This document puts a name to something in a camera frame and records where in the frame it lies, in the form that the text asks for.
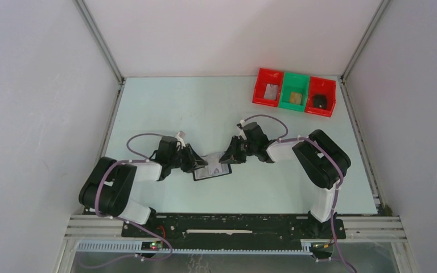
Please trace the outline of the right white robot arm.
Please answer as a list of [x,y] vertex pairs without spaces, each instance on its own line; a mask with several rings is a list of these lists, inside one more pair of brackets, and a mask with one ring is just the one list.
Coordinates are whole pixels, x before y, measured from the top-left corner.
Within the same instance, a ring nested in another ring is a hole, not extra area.
[[307,137],[269,139],[256,122],[237,124],[239,134],[231,138],[220,158],[222,164],[242,164],[255,156],[261,162],[277,163],[298,160],[315,186],[315,197],[309,214],[308,230],[322,238],[331,230],[337,193],[351,166],[349,156],[323,131],[317,129]]

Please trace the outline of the black leather card holder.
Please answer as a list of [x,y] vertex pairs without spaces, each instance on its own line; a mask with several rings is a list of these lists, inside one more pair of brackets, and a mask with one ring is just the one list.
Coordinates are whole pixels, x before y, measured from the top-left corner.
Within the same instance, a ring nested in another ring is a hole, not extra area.
[[220,163],[220,158],[225,152],[216,152],[201,158],[205,160],[208,165],[204,168],[195,170],[193,174],[194,181],[212,179],[216,177],[226,176],[232,174],[232,168],[230,164]]

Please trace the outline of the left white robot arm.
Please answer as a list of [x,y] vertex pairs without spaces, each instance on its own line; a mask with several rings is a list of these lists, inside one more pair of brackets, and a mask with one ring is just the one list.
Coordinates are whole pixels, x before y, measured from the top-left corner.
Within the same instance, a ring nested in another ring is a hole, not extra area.
[[157,221],[152,218],[156,211],[133,198],[132,190],[142,182],[163,181],[173,169],[193,173],[207,166],[207,161],[184,141],[182,132],[161,135],[151,156],[140,154],[139,159],[125,160],[101,157],[81,188],[78,200],[100,217],[134,222],[137,232],[150,237],[157,229]]

